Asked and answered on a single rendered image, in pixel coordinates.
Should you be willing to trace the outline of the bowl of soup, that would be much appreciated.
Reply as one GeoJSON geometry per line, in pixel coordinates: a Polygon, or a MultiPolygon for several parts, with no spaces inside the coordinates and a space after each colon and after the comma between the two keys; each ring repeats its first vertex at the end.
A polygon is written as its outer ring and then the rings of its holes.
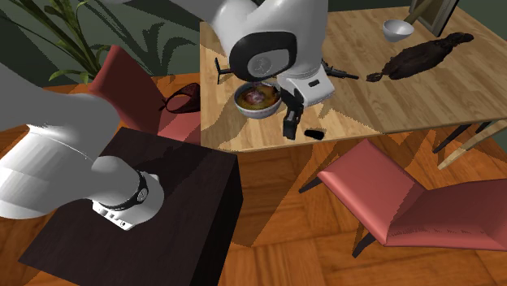
{"type": "Polygon", "coordinates": [[[269,82],[245,83],[234,94],[239,112],[251,119],[264,119],[273,115],[281,105],[280,91],[269,82]]]}

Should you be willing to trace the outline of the wooden table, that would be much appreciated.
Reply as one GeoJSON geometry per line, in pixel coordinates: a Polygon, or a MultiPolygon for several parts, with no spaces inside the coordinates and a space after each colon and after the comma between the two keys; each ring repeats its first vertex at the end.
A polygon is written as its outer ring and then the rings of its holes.
{"type": "MultiPolygon", "coordinates": [[[[403,18],[407,12],[393,7],[328,15],[324,60],[349,77],[334,79],[334,95],[304,111],[296,144],[310,142],[304,134],[307,129],[322,129],[326,140],[341,141],[507,119],[507,41],[461,9],[453,12],[445,32],[471,33],[471,42],[416,76],[366,80],[404,48],[431,40],[421,24],[405,40],[385,40],[383,22],[403,18]]],[[[282,134],[284,110],[265,119],[250,119],[237,110],[233,94],[241,81],[218,75],[216,64],[225,62],[215,33],[201,23],[201,143],[232,152],[291,146],[282,134]]]]}

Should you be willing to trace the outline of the dark red mesh object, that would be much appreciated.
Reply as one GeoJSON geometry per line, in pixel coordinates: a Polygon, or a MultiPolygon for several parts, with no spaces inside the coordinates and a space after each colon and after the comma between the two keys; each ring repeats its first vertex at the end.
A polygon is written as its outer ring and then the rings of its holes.
{"type": "Polygon", "coordinates": [[[162,100],[160,111],[166,110],[172,114],[186,114],[198,112],[201,109],[200,85],[190,83],[175,91],[170,97],[162,100]]]}

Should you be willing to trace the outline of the red chair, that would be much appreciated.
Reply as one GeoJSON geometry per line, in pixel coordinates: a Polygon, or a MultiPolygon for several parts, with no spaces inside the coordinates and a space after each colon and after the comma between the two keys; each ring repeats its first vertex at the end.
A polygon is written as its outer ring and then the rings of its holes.
{"type": "Polygon", "coordinates": [[[159,110],[164,97],[145,70],[124,49],[113,45],[89,92],[106,99],[131,129],[201,144],[200,111],[172,114],[159,110]]]}
{"type": "Polygon", "coordinates": [[[319,184],[368,231],[354,246],[354,257],[374,241],[386,247],[507,251],[507,179],[428,190],[364,140],[301,191],[319,184]]]}

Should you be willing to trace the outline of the white empty bowl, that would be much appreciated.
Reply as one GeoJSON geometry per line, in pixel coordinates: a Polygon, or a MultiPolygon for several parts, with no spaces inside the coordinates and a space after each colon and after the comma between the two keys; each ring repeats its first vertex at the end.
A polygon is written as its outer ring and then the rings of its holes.
{"type": "Polygon", "coordinates": [[[389,42],[398,42],[414,32],[412,24],[400,19],[389,19],[383,22],[383,35],[389,42]]]}

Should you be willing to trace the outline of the dark brown furry object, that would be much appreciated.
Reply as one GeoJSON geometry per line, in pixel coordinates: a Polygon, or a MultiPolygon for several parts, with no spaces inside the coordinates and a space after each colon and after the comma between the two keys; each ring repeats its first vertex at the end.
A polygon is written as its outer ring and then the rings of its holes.
{"type": "Polygon", "coordinates": [[[443,62],[455,47],[474,39],[475,37],[470,33],[453,32],[446,38],[405,48],[396,56],[391,57],[382,71],[369,74],[366,81],[377,82],[383,76],[388,76],[391,80],[400,80],[430,70],[443,62]]]}

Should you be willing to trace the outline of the green leafy plant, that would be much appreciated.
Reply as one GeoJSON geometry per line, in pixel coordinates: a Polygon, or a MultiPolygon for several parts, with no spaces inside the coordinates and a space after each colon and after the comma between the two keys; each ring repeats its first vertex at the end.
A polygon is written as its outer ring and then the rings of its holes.
{"type": "Polygon", "coordinates": [[[77,61],[82,67],[82,71],[75,69],[55,71],[50,76],[49,81],[64,75],[77,75],[87,85],[97,77],[102,69],[102,65],[100,64],[101,55],[104,51],[109,50],[111,45],[99,45],[96,51],[93,52],[92,47],[85,40],[80,26],[78,10],[84,7],[89,0],[80,1],[76,6],[73,6],[70,0],[48,0],[49,5],[44,6],[43,9],[34,0],[7,1],[27,12],[40,24],[48,28],[58,38],[58,41],[52,42],[32,29],[5,16],[1,16],[1,19],[49,42],[64,54],[77,61]]]}

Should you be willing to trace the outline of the picture frame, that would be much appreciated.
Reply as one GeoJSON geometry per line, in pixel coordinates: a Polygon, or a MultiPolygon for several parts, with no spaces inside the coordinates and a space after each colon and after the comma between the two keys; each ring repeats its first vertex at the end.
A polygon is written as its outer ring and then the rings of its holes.
{"type": "Polygon", "coordinates": [[[424,5],[425,1],[412,0],[405,22],[419,21],[435,37],[440,37],[460,0],[429,0],[430,3],[424,5]]]}

